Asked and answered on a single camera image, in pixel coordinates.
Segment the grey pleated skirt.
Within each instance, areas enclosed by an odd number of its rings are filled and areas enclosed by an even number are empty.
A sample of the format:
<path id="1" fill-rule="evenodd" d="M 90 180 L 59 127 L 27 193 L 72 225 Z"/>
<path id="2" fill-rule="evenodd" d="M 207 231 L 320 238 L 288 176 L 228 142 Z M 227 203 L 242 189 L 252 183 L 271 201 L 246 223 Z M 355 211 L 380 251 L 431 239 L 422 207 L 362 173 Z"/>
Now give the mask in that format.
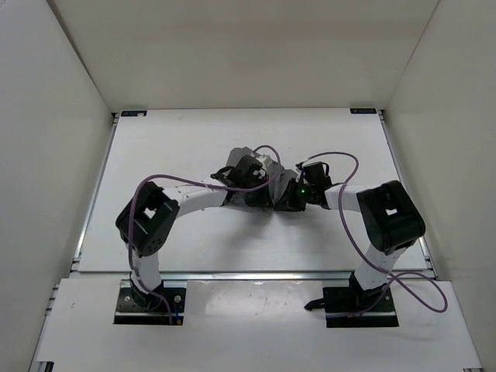
<path id="1" fill-rule="evenodd" d="M 296 178 L 297 174 L 293 170 L 285 169 L 280 163 L 274 160 L 274 166 L 268 171 L 262 168 L 252 153 L 256 153 L 249 147 L 237 147 L 230 151 L 226 166 L 230 171 L 226 174 L 226 181 L 231 188 L 246 188 L 247 183 L 259 185 L 273 178 L 267 186 L 269 187 L 273 207 L 268 209 L 274 210 L 275 203 L 283 196 L 288 182 Z M 236 207 L 248 207 L 243 201 L 243 194 L 246 192 L 229 191 L 226 196 L 225 205 L 234 205 Z"/>

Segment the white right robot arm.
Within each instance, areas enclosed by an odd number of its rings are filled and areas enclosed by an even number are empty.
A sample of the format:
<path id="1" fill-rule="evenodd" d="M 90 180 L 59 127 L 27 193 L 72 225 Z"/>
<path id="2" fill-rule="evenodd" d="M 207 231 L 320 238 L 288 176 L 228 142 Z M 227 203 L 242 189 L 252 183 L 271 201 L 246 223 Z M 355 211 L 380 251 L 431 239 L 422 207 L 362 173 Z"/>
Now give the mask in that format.
<path id="1" fill-rule="evenodd" d="M 360 213 L 370 245 L 350 275 L 347 300 L 365 310 L 380 296 L 398 258 L 425 234 L 425 222 L 399 181 L 356 187 L 332 183 L 329 165 L 322 161 L 299 169 L 274 208 L 303 212 L 306 205 L 318 205 L 337 210 L 341 218 L 345 211 Z"/>

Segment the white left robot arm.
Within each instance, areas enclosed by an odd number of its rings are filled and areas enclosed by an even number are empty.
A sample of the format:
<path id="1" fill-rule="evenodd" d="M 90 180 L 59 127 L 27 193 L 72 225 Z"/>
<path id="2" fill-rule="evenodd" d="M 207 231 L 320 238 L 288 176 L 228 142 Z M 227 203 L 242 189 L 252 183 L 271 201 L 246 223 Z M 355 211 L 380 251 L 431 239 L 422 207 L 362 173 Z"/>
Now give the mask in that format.
<path id="1" fill-rule="evenodd" d="M 170 303 L 164 294 L 158 251 L 177 219 L 206 208 L 218 208 L 235 197 L 271 198 L 281 175 L 280 164 L 255 153 L 242 156 L 208 176 L 206 182 L 167 174 L 143 180 L 115 225 L 126 244 L 132 298 L 150 312 Z"/>

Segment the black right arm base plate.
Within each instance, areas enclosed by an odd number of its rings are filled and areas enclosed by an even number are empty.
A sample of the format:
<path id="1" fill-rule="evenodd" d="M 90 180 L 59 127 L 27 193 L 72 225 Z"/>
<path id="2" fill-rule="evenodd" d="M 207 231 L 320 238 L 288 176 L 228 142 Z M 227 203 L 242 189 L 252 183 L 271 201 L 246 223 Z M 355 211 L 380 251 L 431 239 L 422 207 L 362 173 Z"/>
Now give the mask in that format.
<path id="1" fill-rule="evenodd" d="M 311 300 L 304 309 L 324 309 L 328 329 L 399 327 L 390 289 L 364 299 L 359 299 L 349 287 L 324 287 L 322 293 L 321 298 Z"/>

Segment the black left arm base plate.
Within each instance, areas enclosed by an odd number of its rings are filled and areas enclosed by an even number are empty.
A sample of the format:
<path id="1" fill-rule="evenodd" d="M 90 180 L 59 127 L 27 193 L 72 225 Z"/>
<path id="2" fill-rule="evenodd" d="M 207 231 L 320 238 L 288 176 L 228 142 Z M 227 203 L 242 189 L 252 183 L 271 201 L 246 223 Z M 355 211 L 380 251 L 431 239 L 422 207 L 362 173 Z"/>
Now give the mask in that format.
<path id="1" fill-rule="evenodd" d="M 160 293 L 167 300 L 169 307 L 155 296 L 137 294 L 129 280 L 121 281 L 113 323 L 116 325 L 182 326 L 187 283 L 166 281 Z"/>

